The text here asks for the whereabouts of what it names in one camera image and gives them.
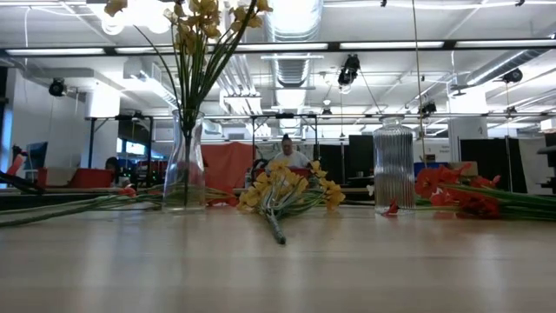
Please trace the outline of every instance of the glass vase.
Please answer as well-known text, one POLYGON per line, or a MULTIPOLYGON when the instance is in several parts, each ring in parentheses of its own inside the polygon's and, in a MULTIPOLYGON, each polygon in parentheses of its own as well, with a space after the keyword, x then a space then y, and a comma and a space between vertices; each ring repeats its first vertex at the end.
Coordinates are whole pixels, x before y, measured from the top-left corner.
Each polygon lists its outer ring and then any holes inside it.
POLYGON ((168 160, 164 181, 165 211, 202 210, 205 207, 205 176, 201 153, 201 112, 196 116, 191 137, 187 139, 180 126, 178 110, 172 112, 174 146, 168 160))
POLYGON ((403 116, 383 117, 382 127, 373 132, 374 211, 388 212, 395 202, 397 214, 413 212, 414 150, 413 132, 402 126, 403 116))

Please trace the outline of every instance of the wooden table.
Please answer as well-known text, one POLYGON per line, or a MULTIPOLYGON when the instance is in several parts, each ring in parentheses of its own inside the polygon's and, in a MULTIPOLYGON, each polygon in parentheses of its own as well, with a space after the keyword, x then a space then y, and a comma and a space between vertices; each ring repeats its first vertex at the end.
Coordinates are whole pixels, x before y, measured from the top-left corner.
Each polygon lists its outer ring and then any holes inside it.
POLYGON ((555 312, 556 224, 89 213, 0 230, 2 312, 555 312))

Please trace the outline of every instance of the woman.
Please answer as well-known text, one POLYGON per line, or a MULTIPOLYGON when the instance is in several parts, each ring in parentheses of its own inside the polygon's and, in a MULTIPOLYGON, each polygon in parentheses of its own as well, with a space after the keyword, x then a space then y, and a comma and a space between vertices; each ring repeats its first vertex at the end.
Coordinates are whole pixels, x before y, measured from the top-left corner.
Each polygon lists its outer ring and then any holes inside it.
POLYGON ((288 167, 304 169, 310 166, 309 159, 302 153, 294 150, 294 143, 288 134, 281 139, 281 153, 277 154, 273 160, 288 160, 288 167))
POLYGON ((121 176, 122 172, 120 171, 120 164, 118 164, 118 159, 113 156, 109 157, 104 164, 104 169, 111 170, 113 173, 114 179, 112 180, 112 184, 110 187, 126 187, 130 184, 130 181, 127 177, 121 176))

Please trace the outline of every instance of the orange partition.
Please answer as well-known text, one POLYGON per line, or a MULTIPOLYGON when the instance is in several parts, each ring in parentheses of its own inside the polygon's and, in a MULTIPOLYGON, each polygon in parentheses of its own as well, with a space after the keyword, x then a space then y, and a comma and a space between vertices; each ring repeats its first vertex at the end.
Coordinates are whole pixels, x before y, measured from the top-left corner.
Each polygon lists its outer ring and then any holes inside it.
POLYGON ((219 186, 243 188, 245 172, 253 165, 253 151, 250 144, 204 144, 201 150, 202 157, 208 165, 205 168, 208 187, 211 187, 212 182, 218 182, 219 186))

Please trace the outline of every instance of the white shirt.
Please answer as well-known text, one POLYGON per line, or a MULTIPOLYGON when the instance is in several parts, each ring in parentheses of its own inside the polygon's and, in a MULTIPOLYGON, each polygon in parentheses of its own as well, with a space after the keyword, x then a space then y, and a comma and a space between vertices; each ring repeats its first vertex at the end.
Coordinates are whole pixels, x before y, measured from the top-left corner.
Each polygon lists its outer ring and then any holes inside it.
POLYGON ((304 169, 309 163, 309 159, 304 154, 295 150, 292 151, 292 154, 290 154, 289 156, 286 156, 283 152, 280 152, 273 158, 273 160, 276 161, 283 161, 286 159, 288 160, 288 167, 304 169))

